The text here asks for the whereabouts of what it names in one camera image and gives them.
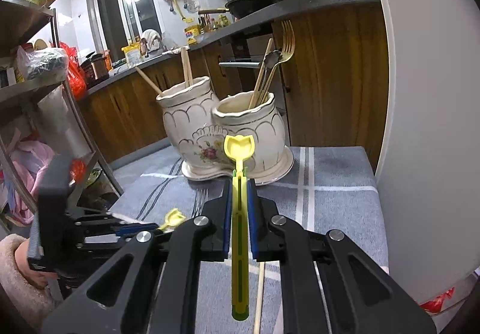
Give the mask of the person left hand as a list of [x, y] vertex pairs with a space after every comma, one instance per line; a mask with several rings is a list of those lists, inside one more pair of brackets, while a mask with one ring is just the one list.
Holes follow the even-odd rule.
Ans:
[[29, 239], [23, 241], [15, 251], [15, 261], [25, 280], [37, 289], [44, 289], [48, 285], [48, 280], [57, 280], [58, 276], [55, 273], [35, 271], [28, 262], [28, 248]]

